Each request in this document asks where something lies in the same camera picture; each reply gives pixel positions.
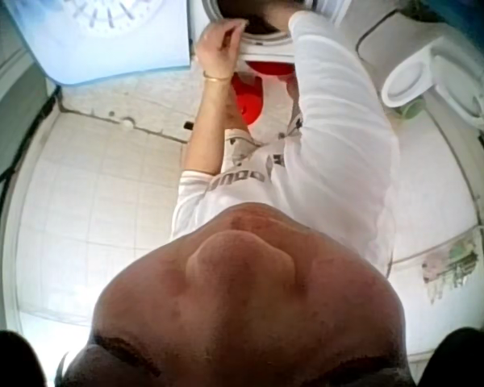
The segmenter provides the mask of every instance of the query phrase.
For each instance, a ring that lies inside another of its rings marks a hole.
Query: eyebrow
[[[385,368],[391,368],[395,363],[387,356],[362,357],[360,359],[346,361],[332,371],[306,383],[304,387],[327,382],[330,385],[348,385],[364,376],[371,375]]]
[[[155,367],[150,360],[145,356],[142,356],[138,349],[122,338],[102,336],[95,331],[90,336],[90,343],[98,345],[125,364],[129,364],[132,367],[144,368],[155,377],[161,375],[161,371],[158,367]]]

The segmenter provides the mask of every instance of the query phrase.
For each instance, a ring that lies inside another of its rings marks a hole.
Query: red object
[[[251,125],[264,109],[264,83],[260,77],[254,77],[252,83],[247,83],[235,74],[232,85],[236,94],[236,105],[245,123]]]
[[[257,73],[264,75],[274,75],[276,77],[284,77],[294,74],[295,67],[290,63],[278,62],[246,62],[248,66]]]

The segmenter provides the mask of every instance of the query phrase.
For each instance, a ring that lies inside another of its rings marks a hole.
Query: sleeve
[[[206,173],[183,172],[179,180],[177,204],[172,218],[171,240],[180,238],[194,229],[194,210],[204,197],[213,178]]]
[[[389,254],[394,233],[381,229],[391,229],[398,138],[357,54],[326,18],[300,11],[290,31],[303,114],[295,176],[344,223],[339,240],[366,255],[387,245]]]

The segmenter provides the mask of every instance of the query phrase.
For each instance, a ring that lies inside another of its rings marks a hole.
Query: white toilet
[[[457,30],[396,13],[362,40],[358,53],[389,107],[435,91],[484,130],[484,56]]]

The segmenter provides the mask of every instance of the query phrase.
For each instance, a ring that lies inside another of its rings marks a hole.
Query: person
[[[386,279],[398,141],[376,89],[322,15],[245,3],[292,36],[301,131],[254,145],[230,102],[247,23],[211,24],[173,241],[106,287],[64,385],[413,385]]]

